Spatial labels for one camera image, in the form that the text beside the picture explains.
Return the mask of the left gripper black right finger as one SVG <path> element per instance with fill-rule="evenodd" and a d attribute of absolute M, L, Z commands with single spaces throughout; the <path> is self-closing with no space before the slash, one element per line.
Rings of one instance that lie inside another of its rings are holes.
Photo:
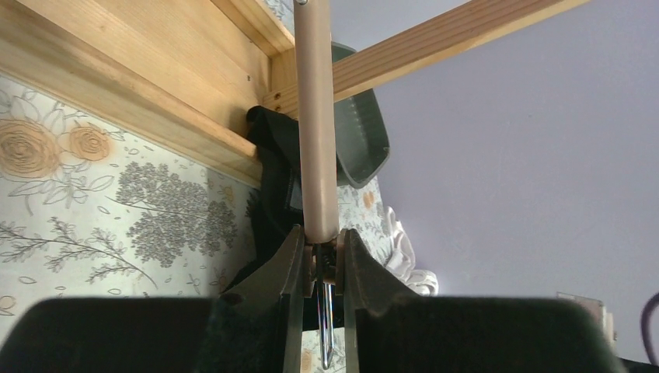
<path fill-rule="evenodd" d="M 556 298 L 430 297 L 342 238 L 349 372 L 622 372 L 601 328 Z"/>

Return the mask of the beige hanger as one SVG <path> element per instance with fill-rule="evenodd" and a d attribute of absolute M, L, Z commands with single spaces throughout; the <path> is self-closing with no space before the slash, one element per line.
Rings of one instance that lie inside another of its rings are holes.
<path fill-rule="evenodd" d="M 319 345 L 327 369 L 334 355 L 330 260 L 340 234 L 330 4 L 296 1 L 294 18 L 305 237 L 316 258 Z"/>

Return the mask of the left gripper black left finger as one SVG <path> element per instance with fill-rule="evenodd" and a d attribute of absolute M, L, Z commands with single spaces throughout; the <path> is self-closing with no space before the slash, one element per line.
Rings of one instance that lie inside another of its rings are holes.
<path fill-rule="evenodd" d="M 1 349 L 3 372 L 291 372 L 300 368 L 302 252 L 295 226 L 217 298 L 52 298 Z"/>

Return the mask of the black underwear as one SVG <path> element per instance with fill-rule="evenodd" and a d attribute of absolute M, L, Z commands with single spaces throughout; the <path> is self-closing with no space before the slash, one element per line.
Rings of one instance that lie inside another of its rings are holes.
<path fill-rule="evenodd" d="M 262 164 L 260 192 L 249 206 L 256 258 L 224 289 L 229 291 L 267 263 L 296 225 L 303 225 L 298 122 L 255 106 L 248 110 L 248 140 Z"/>

